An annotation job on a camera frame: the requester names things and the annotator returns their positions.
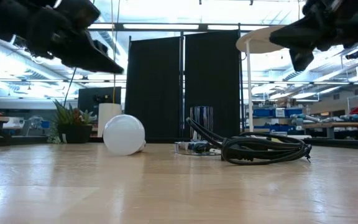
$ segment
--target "coiled black cable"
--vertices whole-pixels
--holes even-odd
[[[241,133],[240,136],[224,138],[205,129],[191,118],[186,121],[201,137],[220,149],[222,158],[231,164],[267,165],[294,161],[302,157],[310,159],[311,146],[299,139],[265,133]],[[252,136],[274,138],[280,142]]]

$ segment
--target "small device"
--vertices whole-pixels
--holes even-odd
[[[194,156],[220,156],[221,152],[214,149],[208,141],[176,142],[175,153]]]

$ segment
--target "white ball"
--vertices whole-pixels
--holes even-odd
[[[103,141],[107,149],[118,156],[128,156],[142,149],[145,131],[134,116],[118,115],[104,127]]]

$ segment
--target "black curtain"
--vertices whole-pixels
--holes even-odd
[[[179,51],[179,37],[131,42],[125,114],[142,122],[147,142],[179,137]]]
[[[237,30],[185,38],[185,116],[192,106],[212,106],[213,131],[224,137],[240,131],[238,38]],[[188,125],[185,134],[190,135]]]

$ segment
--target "plant pot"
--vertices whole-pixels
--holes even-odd
[[[91,125],[58,125],[59,138],[63,143],[87,143],[90,140]]]

